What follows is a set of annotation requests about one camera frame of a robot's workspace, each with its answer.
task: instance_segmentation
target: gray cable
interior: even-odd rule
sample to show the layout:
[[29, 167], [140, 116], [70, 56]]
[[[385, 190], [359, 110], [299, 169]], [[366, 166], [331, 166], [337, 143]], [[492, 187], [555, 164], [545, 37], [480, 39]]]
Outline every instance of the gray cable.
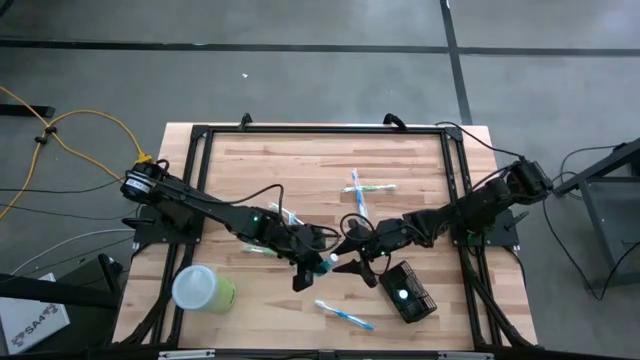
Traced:
[[134, 229], [107, 229], [107, 230], [92, 231], [92, 232], [89, 232], [89, 233], [86, 233], [86, 234], [82, 234], [82, 235], [74, 236], [74, 237], [72, 237], [72, 238], [70, 238], [70, 239], [67, 239], [67, 240], [65, 240], [65, 241], [63, 241], [63, 242], [61, 242], [61, 243], [59, 243], [58, 245], [55, 245], [55, 246], [53, 246], [53, 247], [51, 247], [51, 248], [49, 248], [49, 249], [47, 249], [47, 250], [45, 250], [45, 251], [41, 252], [40, 254], [38, 254], [38, 255], [36, 255], [36, 256], [34, 256], [34, 257], [32, 257], [31, 259], [29, 259], [29, 260], [25, 261], [22, 265], [18, 266], [15, 270], [13, 270], [13, 271], [11, 272], [11, 275], [15, 275], [15, 274], [16, 274], [18, 271], [20, 271], [20, 269], [22, 269], [23, 267], [25, 267], [25, 266], [27, 266], [27, 265], [31, 264], [32, 262], [34, 262], [34, 261], [38, 260], [39, 258], [43, 257], [44, 255], [46, 255], [46, 254], [48, 254], [48, 253], [52, 252], [53, 250], [55, 250], [55, 249], [59, 248], [60, 246], [65, 245], [65, 244], [68, 244], [68, 243], [70, 243], [70, 242], [72, 242], [72, 241], [80, 240], [80, 239], [86, 238], [86, 237], [88, 237], [88, 236], [93, 236], [93, 235], [108, 234], [108, 233], [114, 233], [114, 232], [129, 232], [129, 231], [135, 231], [135, 230], [134, 230]]

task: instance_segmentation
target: butcher block tabletop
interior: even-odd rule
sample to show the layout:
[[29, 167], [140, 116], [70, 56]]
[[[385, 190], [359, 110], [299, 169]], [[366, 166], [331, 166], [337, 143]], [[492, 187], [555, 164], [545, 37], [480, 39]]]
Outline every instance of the butcher block tabletop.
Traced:
[[[168, 123], [159, 159], [170, 173], [182, 176], [192, 123]], [[484, 126], [465, 129], [491, 143]], [[471, 182], [496, 169], [494, 154], [472, 138], [464, 139]], [[202, 145], [194, 174], [198, 174]], [[459, 166], [450, 146], [456, 174]], [[362, 185], [395, 184], [393, 191], [364, 193], [369, 219], [376, 224], [413, 210], [438, 208], [449, 202], [440, 139], [434, 135], [401, 134], [223, 134], [213, 141], [205, 192], [222, 200], [245, 197], [268, 185], [284, 186], [284, 208], [304, 222], [338, 229], [340, 218], [357, 212], [351, 171]], [[197, 176], [193, 176], [195, 186]], [[458, 178], [458, 189], [461, 182]], [[267, 208], [278, 191], [267, 191], [247, 205]], [[193, 263], [214, 269], [237, 288], [234, 307], [226, 314], [185, 312], [181, 348], [341, 349], [341, 350], [468, 350], [473, 348], [458, 253], [449, 234], [432, 249], [408, 246], [392, 254], [391, 266], [406, 260], [435, 300], [438, 309], [423, 320], [405, 323], [382, 286], [369, 288], [352, 274], [329, 273], [301, 292], [291, 289], [294, 269], [288, 262], [245, 253], [245, 244], [213, 220], [206, 220]], [[168, 246], [154, 244], [136, 256], [114, 334], [124, 339], [144, 318], [160, 289]], [[178, 253], [177, 263], [182, 253]], [[486, 250], [496, 302], [521, 334], [536, 342], [527, 294], [518, 263], [501, 248]], [[339, 264], [354, 258], [340, 257]], [[372, 267], [380, 272], [386, 258]], [[323, 311], [314, 303], [360, 317], [375, 327], [364, 330]], [[175, 305], [167, 307], [162, 340], [168, 335]], [[478, 298], [485, 339], [490, 339], [486, 312]]]

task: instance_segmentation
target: gray floor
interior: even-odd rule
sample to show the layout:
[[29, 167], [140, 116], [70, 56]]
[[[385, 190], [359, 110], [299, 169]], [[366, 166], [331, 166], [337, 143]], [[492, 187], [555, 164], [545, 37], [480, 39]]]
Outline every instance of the gray floor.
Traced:
[[[461, 46], [640, 48], [640, 3], [632, 0], [451, 0]], [[0, 35], [175, 42], [446, 45], [437, 0], [17, 1]], [[555, 175], [569, 151], [629, 141], [640, 122], [640, 58], [463, 56], [473, 121], [494, 144], [525, 153]], [[157, 153], [168, 121], [460, 122], [448, 55], [117, 52], [0, 49], [0, 84], [58, 113], [106, 111]], [[0, 95], [0, 101], [6, 101]], [[0, 121], [0, 187], [24, 181], [40, 123]], [[65, 120], [67, 143], [122, 173], [135, 151], [122, 131], [90, 116]], [[580, 170], [605, 152], [576, 156]], [[498, 156], [501, 164], [512, 161]], [[73, 189], [108, 181], [101, 170], [47, 145], [32, 188]], [[11, 194], [0, 194], [6, 203]], [[19, 205], [111, 217], [133, 209], [115, 188], [82, 195], [27, 194]], [[580, 203], [548, 203], [559, 235], [591, 278], [602, 257]], [[640, 357], [640, 286], [591, 298], [551, 237], [540, 206], [520, 223], [521, 257], [541, 345]], [[85, 221], [12, 210], [0, 221], [0, 271], [71, 236], [119, 221]], [[42, 258], [44, 266], [128, 234], [97, 236]], [[128, 243], [108, 253], [128, 263]], [[77, 261], [54, 267], [58, 276]]]

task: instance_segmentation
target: white toothbrush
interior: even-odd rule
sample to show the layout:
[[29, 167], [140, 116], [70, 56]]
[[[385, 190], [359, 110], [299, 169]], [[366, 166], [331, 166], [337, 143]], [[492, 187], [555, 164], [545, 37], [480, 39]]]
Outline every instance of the white toothbrush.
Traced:
[[365, 330], [373, 330], [373, 325], [368, 324], [367, 322], [365, 322], [364, 320], [358, 319], [357, 317], [353, 316], [353, 315], [349, 315], [345, 312], [342, 312], [340, 310], [334, 309], [332, 307], [329, 307], [329, 305], [325, 304], [324, 301], [322, 300], [316, 300], [316, 305], [318, 305], [319, 307], [325, 309], [325, 310], [329, 310], [331, 312], [333, 312], [334, 314], [340, 316], [341, 318], [347, 319], [349, 321], [351, 321], [352, 323], [362, 327]]

